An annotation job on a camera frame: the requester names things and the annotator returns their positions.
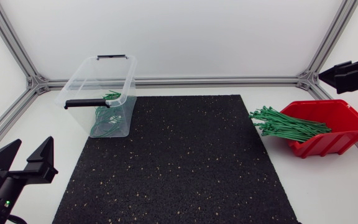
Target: storage bin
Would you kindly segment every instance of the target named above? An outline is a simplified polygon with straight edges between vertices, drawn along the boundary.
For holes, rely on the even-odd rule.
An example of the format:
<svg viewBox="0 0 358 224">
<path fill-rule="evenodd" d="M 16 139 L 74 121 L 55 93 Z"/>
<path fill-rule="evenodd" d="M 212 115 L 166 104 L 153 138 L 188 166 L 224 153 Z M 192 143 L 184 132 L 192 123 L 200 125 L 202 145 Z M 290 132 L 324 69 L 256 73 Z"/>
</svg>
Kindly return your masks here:
<svg viewBox="0 0 358 224">
<path fill-rule="evenodd" d="M 295 101 L 281 111 L 294 118 L 326 123 L 331 133 L 318 134 L 306 142 L 287 139 L 296 156 L 343 154 L 358 141 L 358 112 L 343 100 Z"/>
<path fill-rule="evenodd" d="M 127 55 L 99 55 L 84 60 L 55 99 L 92 138 L 129 134 L 136 101 L 136 59 Z M 118 98 L 105 100 L 110 93 Z"/>
</svg>

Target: bundle of green cable ties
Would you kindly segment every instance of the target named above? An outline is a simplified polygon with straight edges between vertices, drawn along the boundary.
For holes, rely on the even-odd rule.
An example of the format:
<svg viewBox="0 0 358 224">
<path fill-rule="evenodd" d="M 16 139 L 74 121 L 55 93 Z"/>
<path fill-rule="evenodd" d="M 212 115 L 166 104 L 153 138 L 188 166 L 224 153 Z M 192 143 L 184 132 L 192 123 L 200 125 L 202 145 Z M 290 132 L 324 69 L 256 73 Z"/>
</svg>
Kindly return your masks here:
<svg viewBox="0 0 358 224">
<path fill-rule="evenodd" d="M 106 94 L 103 99 L 115 100 L 120 96 L 120 93 L 110 90 L 110 93 Z M 96 138 L 107 137 L 113 132 L 117 131 L 119 129 L 119 123 L 123 120 L 120 116 L 117 115 L 119 110 L 121 110 L 120 107 L 96 107 L 96 121 L 91 129 L 91 136 Z"/>
<path fill-rule="evenodd" d="M 251 112 L 249 118 L 265 121 L 254 123 L 254 126 L 259 126 L 259 129 L 263 130 L 262 136 L 272 135 L 305 142 L 317 134 L 331 132 L 331 128 L 328 128 L 325 123 L 292 118 L 272 107 L 264 106 L 261 110 Z"/>
</svg>

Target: black rubber mat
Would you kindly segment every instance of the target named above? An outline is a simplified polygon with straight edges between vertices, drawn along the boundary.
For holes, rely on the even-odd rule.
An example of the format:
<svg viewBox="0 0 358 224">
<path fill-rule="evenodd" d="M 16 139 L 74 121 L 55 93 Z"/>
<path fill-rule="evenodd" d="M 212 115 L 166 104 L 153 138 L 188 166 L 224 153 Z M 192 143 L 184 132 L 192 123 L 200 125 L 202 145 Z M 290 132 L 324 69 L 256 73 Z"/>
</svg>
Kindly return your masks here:
<svg viewBox="0 0 358 224">
<path fill-rule="evenodd" d="M 298 223 L 239 95 L 138 97 L 89 138 L 54 223 Z"/>
</svg>

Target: aluminum frame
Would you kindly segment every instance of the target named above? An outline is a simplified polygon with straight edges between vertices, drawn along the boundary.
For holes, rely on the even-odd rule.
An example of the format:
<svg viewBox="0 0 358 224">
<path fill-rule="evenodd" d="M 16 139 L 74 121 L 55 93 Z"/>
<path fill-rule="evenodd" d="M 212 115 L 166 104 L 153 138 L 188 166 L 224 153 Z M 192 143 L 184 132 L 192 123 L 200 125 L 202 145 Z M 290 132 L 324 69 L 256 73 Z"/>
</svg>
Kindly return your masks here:
<svg viewBox="0 0 358 224">
<path fill-rule="evenodd" d="M 319 85 L 318 72 L 341 36 L 357 5 L 358 0 L 342 1 L 312 61 L 305 71 L 299 75 L 288 77 L 137 78 L 137 88 L 297 86 L 308 91 L 314 99 L 332 99 L 324 88 Z M 1 141 L 38 95 L 47 91 L 62 89 L 67 80 L 49 80 L 37 71 L 14 32 L 1 4 L 0 36 L 27 78 L 27 90 L 0 117 Z"/>
</svg>

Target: red plastic bin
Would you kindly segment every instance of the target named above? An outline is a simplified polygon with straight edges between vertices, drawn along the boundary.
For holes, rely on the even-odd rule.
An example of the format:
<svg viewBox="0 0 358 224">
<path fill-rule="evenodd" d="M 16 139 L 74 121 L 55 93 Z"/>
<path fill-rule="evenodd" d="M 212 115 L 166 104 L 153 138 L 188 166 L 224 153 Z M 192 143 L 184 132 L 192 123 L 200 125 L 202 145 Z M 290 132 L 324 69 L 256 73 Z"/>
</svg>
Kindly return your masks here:
<svg viewBox="0 0 358 224">
<path fill-rule="evenodd" d="M 342 155 L 358 141 L 358 112 L 343 100 L 295 101 L 281 111 L 294 118 L 326 123 L 331 133 L 318 134 L 300 143 L 287 139 L 296 156 Z"/>
</svg>

